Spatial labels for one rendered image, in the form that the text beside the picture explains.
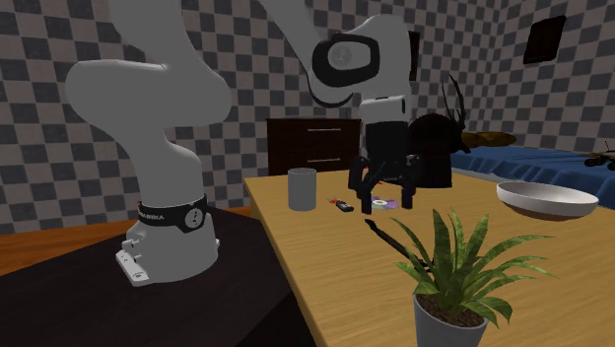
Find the white bowl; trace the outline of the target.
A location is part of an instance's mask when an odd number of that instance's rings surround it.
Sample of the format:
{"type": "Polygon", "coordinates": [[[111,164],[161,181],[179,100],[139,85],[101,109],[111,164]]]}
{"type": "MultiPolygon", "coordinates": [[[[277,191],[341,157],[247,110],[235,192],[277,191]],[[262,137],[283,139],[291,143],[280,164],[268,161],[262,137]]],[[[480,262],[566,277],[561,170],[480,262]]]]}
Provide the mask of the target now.
{"type": "Polygon", "coordinates": [[[590,214],[599,199],[589,193],[538,182],[504,181],[498,198],[518,214],[548,221],[577,219],[590,214]]]}

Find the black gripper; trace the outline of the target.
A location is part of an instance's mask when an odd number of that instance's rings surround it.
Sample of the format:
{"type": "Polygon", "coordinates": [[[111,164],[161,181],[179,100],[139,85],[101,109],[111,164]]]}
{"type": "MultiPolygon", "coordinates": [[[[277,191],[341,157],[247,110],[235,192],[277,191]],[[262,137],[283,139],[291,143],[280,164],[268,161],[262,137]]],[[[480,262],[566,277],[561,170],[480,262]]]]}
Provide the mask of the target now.
{"type": "Polygon", "coordinates": [[[382,121],[366,125],[368,158],[358,156],[351,160],[348,188],[361,200],[363,214],[372,213],[372,190],[379,181],[402,184],[401,206],[413,207],[413,196],[422,176],[419,155],[407,154],[408,123],[382,121]]]}

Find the long black tool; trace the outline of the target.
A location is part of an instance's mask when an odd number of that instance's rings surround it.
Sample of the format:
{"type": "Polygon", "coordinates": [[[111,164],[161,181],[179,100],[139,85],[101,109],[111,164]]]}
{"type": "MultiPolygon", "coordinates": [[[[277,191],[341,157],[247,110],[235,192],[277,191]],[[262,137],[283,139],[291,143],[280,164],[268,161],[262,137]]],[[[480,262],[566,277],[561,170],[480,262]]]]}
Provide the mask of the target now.
{"type": "Polygon", "coordinates": [[[387,244],[389,244],[391,247],[397,250],[400,254],[402,254],[408,260],[411,259],[411,255],[406,250],[406,248],[401,243],[399,243],[397,240],[395,240],[393,237],[391,237],[389,234],[387,234],[385,231],[381,230],[373,220],[366,219],[365,222],[370,227],[370,229],[376,233],[376,235],[379,238],[381,238],[383,241],[385,241],[387,244]]]}

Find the dark pot with black twigs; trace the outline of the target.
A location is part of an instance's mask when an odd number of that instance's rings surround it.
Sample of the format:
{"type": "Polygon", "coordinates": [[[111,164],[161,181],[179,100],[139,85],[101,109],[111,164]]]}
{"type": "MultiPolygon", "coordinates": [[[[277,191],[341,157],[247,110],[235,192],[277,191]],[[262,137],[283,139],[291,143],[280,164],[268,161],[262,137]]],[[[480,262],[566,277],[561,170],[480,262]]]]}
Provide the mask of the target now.
{"type": "Polygon", "coordinates": [[[466,119],[463,94],[458,82],[452,76],[449,78],[455,87],[460,104],[460,109],[456,110],[458,117],[455,117],[448,107],[444,96],[446,115],[433,112],[422,115],[412,121],[408,128],[407,152],[414,155],[420,165],[417,187],[452,187],[450,155],[459,150],[470,153],[461,138],[466,119]]]}

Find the grey cup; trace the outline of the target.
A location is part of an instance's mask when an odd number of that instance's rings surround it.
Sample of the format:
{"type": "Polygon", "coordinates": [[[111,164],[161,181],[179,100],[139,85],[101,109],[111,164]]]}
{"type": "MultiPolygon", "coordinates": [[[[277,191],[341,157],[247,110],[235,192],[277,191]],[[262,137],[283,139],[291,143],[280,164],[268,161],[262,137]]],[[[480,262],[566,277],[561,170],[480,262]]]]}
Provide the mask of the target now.
{"type": "Polygon", "coordinates": [[[288,170],[288,206],[293,211],[306,212],[316,207],[316,170],[288,170]]]}

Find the dark wall picture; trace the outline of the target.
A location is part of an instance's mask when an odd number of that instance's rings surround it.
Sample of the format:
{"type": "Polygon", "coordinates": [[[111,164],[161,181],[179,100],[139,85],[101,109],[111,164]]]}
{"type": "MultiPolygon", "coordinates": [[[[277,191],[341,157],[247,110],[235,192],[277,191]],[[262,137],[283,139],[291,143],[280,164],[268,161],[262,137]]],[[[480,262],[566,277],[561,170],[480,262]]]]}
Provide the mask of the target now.
{"type": "Polygon", "coordinates": [[[523,54],[524,64],[548,62],[556,58],[566,20],[567,17],[561,15],[531,26],[523,54]]]}
{"type": "Polygon", "coordinates": [[[418,32],[409,31],[411,64],[409,72],[409,81],[415,82],[417,80],[418,73],[418,59],[419,59],[419,47],[421,41],[421,34],[418,32]]]}

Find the dark robot stand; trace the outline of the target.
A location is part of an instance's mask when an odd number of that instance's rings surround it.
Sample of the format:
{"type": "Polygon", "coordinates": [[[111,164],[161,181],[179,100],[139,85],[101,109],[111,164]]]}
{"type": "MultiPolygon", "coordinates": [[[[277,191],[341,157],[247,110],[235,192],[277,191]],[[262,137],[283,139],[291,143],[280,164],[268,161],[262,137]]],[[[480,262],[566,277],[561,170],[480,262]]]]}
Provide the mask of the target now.
{"type": "Polygon", "coordinates": [[[261,223],[212,209],[217,261],[134,287],[120,238],[0,276],[0,347],[316,347],[261,223]]]}

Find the brown pillow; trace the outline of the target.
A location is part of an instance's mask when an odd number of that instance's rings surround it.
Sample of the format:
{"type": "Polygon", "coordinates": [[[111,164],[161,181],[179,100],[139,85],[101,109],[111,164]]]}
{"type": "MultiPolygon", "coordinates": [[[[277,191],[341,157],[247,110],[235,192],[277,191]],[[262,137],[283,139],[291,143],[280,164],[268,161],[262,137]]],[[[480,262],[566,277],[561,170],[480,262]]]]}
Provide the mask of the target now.
{"type": "Polygon", "coordinates": [[[470,149],[478,147],[507,147],[515,143],[516,137],[506,132],[463,132],[462,142],[470,149]]]}

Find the dark chest of drawers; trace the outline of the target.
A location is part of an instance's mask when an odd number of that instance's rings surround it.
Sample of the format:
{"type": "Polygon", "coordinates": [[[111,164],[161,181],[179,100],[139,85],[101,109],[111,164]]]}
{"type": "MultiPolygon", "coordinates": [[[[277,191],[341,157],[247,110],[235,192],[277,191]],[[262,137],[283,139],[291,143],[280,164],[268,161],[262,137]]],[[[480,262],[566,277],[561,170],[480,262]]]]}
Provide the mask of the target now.
{"type": "Polygon", "coordinates": [[[289,169],[345,171],[359,155],[362,121],[353,118],[269,118],[268,173],[289,169]]]}

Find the green plant in grey pot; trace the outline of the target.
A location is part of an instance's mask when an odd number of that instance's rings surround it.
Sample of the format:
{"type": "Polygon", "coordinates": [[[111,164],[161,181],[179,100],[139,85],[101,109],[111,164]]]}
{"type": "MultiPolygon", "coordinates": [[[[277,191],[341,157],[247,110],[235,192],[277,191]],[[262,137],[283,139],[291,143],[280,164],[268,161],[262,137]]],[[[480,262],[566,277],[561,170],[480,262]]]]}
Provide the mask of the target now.
{"type": "Polygon", "coordinates": [[[464,239],[463,227],[456,214],[449,216],[448,226],[438,211],[433,212],[434,250],[428,256],[418,237],[403,230],[419,251],[407,247],[402,251],[407,262],[396,266],[417,281],[413,293],[417,347],[478,347],[489,323],[497,325],[497,316],[512,317],[511,305],[490,294],[508,284],[526,280],[526,275],[507,275],[511,267],[526,268],[539,274],[548,272],[530,262],[534,255],[518,256],[501,265],[485,266],[505,251],[543,235],[525,235],[502,241],[485,254],[479,250],[488,232],[489,217],[476,225],[470,239],[464,239]]]}

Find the dark toy car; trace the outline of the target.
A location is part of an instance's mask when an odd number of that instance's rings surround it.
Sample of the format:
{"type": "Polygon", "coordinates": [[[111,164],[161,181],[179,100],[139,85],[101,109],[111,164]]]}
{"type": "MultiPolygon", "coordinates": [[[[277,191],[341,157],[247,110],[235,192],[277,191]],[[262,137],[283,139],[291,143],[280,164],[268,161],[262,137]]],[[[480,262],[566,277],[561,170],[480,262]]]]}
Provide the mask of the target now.
{"type": "Polygon", "coordinates": [[[605,143],[607,148],[604,152],[591,152],[581,154],[585,157],[584,165],[586,167],[596,167],[605,165],[610,171],[615,172],[615,150],[611,150],[608,143],[605,143]]]}

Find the wooden table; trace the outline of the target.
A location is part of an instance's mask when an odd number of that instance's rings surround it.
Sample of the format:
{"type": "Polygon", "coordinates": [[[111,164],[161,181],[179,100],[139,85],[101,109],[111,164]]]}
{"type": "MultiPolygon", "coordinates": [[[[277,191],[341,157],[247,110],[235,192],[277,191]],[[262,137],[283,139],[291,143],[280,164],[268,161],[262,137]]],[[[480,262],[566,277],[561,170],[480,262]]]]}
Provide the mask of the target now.
{"type": "Polygon", "coordinates": [[[344,213],[336,199],[357,201],[347,182],[344,172],[320,173],[309,212],[289,208],[282,175],[244,183],[319,347],[416,347],[415,282],[370,223],[404,245],[419,240],[432,249],[434,215],[452,212],[466,233],[488,218],[485,247],[528,236],[506,258],[528,255],[531,267],[497,291],[512,316],[490,324],[479,347],[615,347],[615,211],[536,220],[504,205],[491,181],[455,174],[451,188],[418,190],[409,210],[344,213]]]}

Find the blue bed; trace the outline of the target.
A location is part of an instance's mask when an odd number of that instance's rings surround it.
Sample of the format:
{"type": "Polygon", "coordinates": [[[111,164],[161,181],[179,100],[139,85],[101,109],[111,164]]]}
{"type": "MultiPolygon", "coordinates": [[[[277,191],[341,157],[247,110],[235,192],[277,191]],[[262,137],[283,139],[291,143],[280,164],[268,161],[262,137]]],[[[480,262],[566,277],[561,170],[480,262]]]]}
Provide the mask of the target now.
{"type": "Polygon", "coordinates": [[[615,210],[615,171],[587,167],[577,153],[519,147],[478,147],[450,155],[454,168],[509,179],[549,183],[590,193],[615,210]]]}

